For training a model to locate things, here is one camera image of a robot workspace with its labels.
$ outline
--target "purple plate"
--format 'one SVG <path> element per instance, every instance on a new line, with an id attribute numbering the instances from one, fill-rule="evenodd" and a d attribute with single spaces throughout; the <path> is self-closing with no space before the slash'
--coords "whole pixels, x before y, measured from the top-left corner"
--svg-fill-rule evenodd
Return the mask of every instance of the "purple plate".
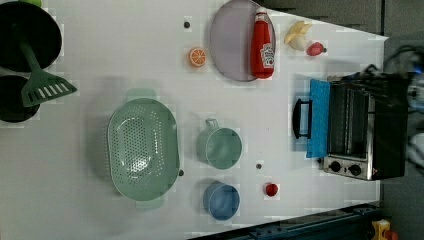
<path id="1" fill-rule="evenodd" d="M 209 49 L 219 72 L 237 81 L 253 81 L 250 69 L 256 9 L 260 6 L 250 0 L 232 0 L 216 13 L 211 25 Z M 275 52 L 275 32 L 270 24 Z"/>

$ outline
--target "colander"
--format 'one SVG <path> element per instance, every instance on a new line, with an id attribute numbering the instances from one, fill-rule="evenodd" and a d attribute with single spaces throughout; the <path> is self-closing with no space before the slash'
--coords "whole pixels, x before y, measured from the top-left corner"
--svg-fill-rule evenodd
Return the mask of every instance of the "colander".
<path id="1" fill-rule="evenodd" d="M 153 98 L 153 90 L 130 90 L 127 103 L 116 110 L 108 126 L 113 183 L 136 201 L 166 193 L 180 167 L 177 123 L 171 111 Z"/>

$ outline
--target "oven knob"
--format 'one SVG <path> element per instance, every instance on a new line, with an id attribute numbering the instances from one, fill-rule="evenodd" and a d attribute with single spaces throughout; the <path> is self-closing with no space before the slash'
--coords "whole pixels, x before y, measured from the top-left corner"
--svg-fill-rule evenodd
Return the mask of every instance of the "oven knob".
<path id="1" fill-rule="evenodd" d="M 358 176 L 359 174 L 361 174 L 361 168 L 358 165 L 352 165 L 348 169 L 352 173 L 353 176 Z"/>
<path id="2" fill-rule="evenodd" d="M 342 166 L 340 165 L 339 162 L 332 162 L 330 164 L 330 168 L 331 168 L 331 170 L 333 170 L 333 172 L 338 172 L 338 171 L 340 171 L 340 169 L 342 168 Z"/>

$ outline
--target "white table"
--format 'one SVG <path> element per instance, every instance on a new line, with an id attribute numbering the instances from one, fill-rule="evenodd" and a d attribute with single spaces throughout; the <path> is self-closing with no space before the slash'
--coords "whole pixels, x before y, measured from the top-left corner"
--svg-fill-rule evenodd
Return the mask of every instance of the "white table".
<path id="1" fill-rule="evenodd" d="M 207 47 L 208 23 L 223 3 L 44 1 L 64 35 L 63 55 L 50 71 L 79 91 L 43 104 L 25 123 L 0 124 L 2 240 L 184 239 L 379 200 L 379 182 L 330 175 L 307 160 L 290 125 L 295 95 L 306 95 L 310 78 L 380 65 L 385 38 L 313 21 L 307 36 L 328 53 L 308 58 L 279 41 L 271 81 L 234 82 L 210 58 L 198 71 L 186 61 L 191 47 Z M 269 15 L 279 39 L 303 19 Z M 174 113 L 185 171 L 164 205 L 147 212 L 117 194 L 107 177 L 106 125 L 134 87 L 154 88 Z M 244 152 L 232 169 L 197 160 L 195 140 L 207 117 L 242 137 Z M 240 191 L 240 209 L 229 221 L 213 220 L 201 205 L 213 180 Z M 268 181 L 280 184 L 272 199 L 262 193 Z"/>

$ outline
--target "black bowl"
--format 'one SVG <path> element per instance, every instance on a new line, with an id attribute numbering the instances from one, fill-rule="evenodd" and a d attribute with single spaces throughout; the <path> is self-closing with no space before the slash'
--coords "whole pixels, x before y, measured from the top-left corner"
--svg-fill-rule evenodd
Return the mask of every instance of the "black bowl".
<path id="1" fill-rule="evenodd" d="M 21 91 L 28 80 L 20 76 L 0 77 L 0 120 L 23 122 L 34 116 L 40 105 L 24 107 Z"/>

